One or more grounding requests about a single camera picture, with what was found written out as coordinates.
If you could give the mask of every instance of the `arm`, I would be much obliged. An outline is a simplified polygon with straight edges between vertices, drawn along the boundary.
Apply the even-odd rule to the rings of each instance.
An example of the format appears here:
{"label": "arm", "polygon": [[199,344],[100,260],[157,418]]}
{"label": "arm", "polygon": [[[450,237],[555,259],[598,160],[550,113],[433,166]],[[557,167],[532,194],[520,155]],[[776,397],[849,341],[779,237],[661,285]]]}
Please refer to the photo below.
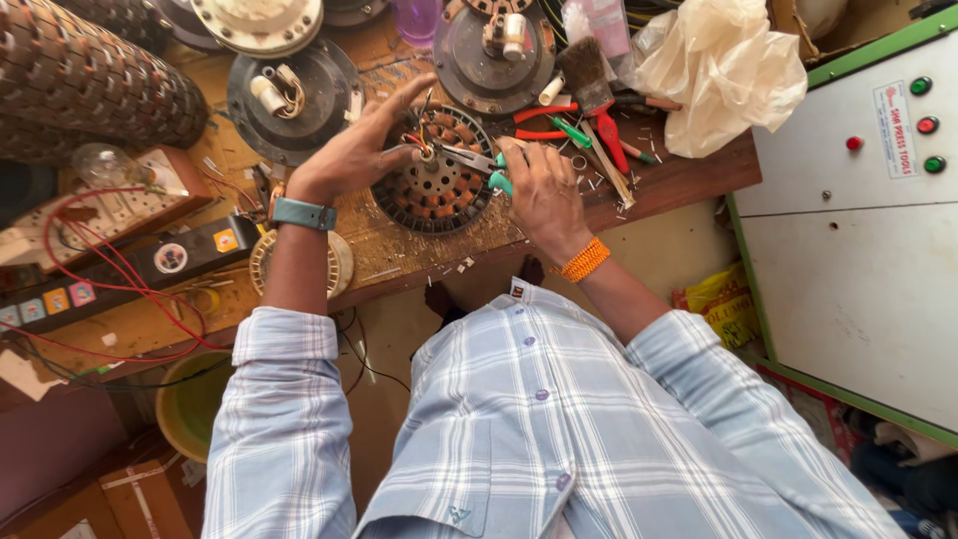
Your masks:
{"label": "arm", "polygon": [[[513,219],[557,264],[592,239],[571,163],[554,148],[504,145]],[[903,537],[874,498],[814,438],[781,393],[721,347],[701,316],[672,311],[605,259],[580,283],[626,359],[647,372],[741,463],[824,537]]]}
{"label": "arm", "polygon": [[[290,178],[286,195],[329,205],[411,162],[382,154],[386,133],[435,82],[416,78],[369,104]],[[214,423],[203,537],[339,538],[355,527],[347,437],[353,428],[336,330],[325,316],[327,233],[283,224],[262,307],[239,325],[237,370]]]}

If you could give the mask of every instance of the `wooden workbench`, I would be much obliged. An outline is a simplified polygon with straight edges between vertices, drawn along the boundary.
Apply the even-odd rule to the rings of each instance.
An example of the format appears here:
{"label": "wooden workbench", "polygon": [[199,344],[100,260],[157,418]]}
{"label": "wooden workbench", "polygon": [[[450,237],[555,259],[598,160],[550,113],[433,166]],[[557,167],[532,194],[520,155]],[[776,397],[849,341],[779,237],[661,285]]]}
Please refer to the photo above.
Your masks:
{"label": "wooden workbench", "polygon": [[[391,94],[419,73],[432,69],[429,57],[424,55],[427,51],[413,50],[399,39],[389,12],[363,30],[337,33],[324,29],[321,36],[339,45],[356,64],[365,83],[367,101],[381,101],[383,93]],[[256,199],[253,181],[245,179],[243,171],[262,158],[240,139],[229,120],[226,106],[226,80],[234,55],[207,56],[180,45],[172,45],[166,58],[196,81],[213,111],[203,138],[190,149],[194,163],[199,168],[205,168],[202,160],[210,157],[226,179],[237,183]],[[440,90],[436,92],[438,99],[448,103],[438,85],[437,90]],[[640,149],[650,151],[650,143],[637,137],[650,137],[663,163],[650,166],[630,159],[635,175],[642,179],[633,193],[637,203],[624,214],[616,212],[614,201],[618,198],[607,181],[594,190],[584,181],[580,189],[588,223],[594,231],[636,221],[761,181],[750,131],[709,157],[684,159],[671,156],[665,150],[664,116],[630,113],[629,118],[616,115],[616,119],[622,138]],[[570,156],[575,154],[572,145],[564,153]],[[591,169],[582,173],[586,178],[597,179]],[[212,182],[211,191],[218,194]],[[248,204],[239,202],[235,192],[224,190],[215,204],[181,220],[176,226],[185,223],[195,227],[208,223],[231,213],[234,206],[245,207],[245,203]],[[422,286],[430,278],[439,281],[451,274],[448,270],[458,267],[467,256],[481,266],[531,251],[534,246],[525,241],[507,217],[508,204],[505,195],[495,197],[481,219],[463,231],[449,236],[427,237],[396,226],[378,209],[368,190],[341,197],[337,201],[339,221],[336,231],[353,249],[355,274],[350,287],[331,302],[331,311],[357,305],[380,295]],[[368,278],[393,268],[399,270],[378,278]],[[477,271],[477,267],[468,271]],[[204,276],[195,280],[209,278]],[[211,333],[210,341],[217,343],[232,342],[236,325],[260,301],[247,272],[237,272],[219,279],[230,278],[236,282],[229,288],[221,289],[220,307],[207,315],[205,320],[207,331]],[[188,322],[198,330],[194,320]],[[117,336],[118,343],[115,346],[106,347],[101,340],[103,335],[109,333]],[[46,337],[82,349],[122,357],[138,354],[165,356],[171,351],[185,349],[185,334],[170,324],[145,299],[60,328]],[[76,371],[106,363],[39,342],[37,347],[47,358]],[[91,376],[106,381],[153,364],[126,363],[104,375]],[[55,379],[38,363],[34,366],[41,380]],[[70,388],[54,387],[52,393]],[[26,399],[24,395],[5,383],[0,387],[0,410],[23,399]]]}

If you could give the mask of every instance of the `bare foot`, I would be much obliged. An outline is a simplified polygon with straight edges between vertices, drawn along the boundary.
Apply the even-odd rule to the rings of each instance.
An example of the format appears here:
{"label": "bare foot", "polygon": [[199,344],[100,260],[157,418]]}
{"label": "bare foot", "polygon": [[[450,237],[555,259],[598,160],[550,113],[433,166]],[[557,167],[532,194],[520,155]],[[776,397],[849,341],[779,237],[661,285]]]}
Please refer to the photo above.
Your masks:
{"label": "bare foot", "polygon": [[527,254],[522,261],[522,269],[519,270],[518,277],[523,281],[540,286],[545,280],[545,271],[542,269],[542,262],[531,254]]}
{"label": "bare foot", "polygon": [[439,315],[439,318],[445,318],[445,314],[456,306],[456,302],[443,283],[433,283],[431,287],[425,287],[425,306]]}

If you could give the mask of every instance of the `pliers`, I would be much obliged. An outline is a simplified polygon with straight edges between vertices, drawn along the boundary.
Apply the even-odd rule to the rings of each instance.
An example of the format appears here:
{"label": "pliers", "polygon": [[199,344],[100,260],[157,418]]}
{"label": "pliers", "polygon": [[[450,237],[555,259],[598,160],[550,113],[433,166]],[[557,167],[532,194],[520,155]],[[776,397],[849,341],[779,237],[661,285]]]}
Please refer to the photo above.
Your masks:
{"label": "pliers", "polygon": [[563,131],[527,131],[525,129],[517,128],[516,125],[521,124],[522,122],[525,122],[534,116],[538,116],[539,114],[572,112],[575,110],[579,110],[579,104],[573,103],[571,105],[539,106],[536,108],[530,108],[529,110],[516,112],[511,120],[502,120],[485,126],[485,131],[491,136],[508,135],[523,140],[565,138],[566,133]]}
{"label": "pliers", "polygon": [[500,172],[506,170],[506,158],[503,157],[502,152],[495,159],[489,159],[472,150],[453,148],[445,144],[433,144],[436,151],[444,157],[475,169],[482,174],[489,175],[489,186],[492,189],[502,189],[510,197],[513,195],[513,183]]}

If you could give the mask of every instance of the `hand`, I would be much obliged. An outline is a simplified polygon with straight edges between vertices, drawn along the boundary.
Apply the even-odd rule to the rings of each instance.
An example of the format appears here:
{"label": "hand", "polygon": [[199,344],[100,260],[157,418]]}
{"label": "hand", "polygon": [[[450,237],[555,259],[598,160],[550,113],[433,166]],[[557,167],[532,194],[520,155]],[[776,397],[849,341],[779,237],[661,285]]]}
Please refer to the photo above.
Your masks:
{"label": "hand", "polygon": [[289,178],[286,196],[313,204],[332,205],[341,193],[373,185],[391,170],[413,161],[416,149],[382,154],[392,126],[404,118],[406,108],[435,83],[434,73],[419,75],[385,103],[369,103],[359,120],[334,136]]}
{"label": "hand", "polygon": [[555,148],[537,143],[530,144],[524,155],[510,141],[502,141],[499,148],[513,181],[509,217],[556,264],[564,266],[594,237],[585,224],[572,161]]}

